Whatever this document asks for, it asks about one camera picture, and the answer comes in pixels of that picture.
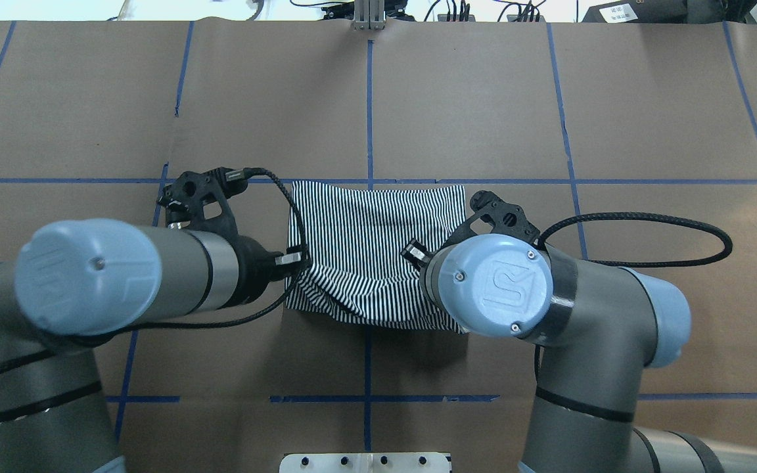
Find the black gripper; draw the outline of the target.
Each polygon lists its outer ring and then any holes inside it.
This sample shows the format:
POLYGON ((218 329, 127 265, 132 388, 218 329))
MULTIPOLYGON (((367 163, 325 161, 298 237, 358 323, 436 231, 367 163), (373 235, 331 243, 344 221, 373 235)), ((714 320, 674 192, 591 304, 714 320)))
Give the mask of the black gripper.
MULTIPOLYGON (((234 245, 239 267, 239 278, 233 293, 233 305, 255 302, 277 275, 299 275, 312 266, 313 260, 307 244, 289 246, 286 252, 267 251, 259 242, 248 236, 238 236, 234 245)), ((417 239, 403 246, 400 255, 413 267, 426 267, 432 254, 417 239)))

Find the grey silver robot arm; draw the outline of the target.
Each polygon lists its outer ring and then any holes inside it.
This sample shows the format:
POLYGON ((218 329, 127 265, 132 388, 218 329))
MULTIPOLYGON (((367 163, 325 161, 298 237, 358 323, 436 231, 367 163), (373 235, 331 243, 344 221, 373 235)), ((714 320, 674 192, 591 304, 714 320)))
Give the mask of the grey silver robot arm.
POLYGON ((36 231, 0 263, 0 472, 126 471, 93 348, 296 281, 308 262, 298 236, 280 254, 234 228, 69 219, 36 231))
POLYGON ((499 234, 401 254, 460 327, 543 350, 520 472, 757 472, 757 448, 633 424, 643 371, 690 338, 675 285, 499 234))

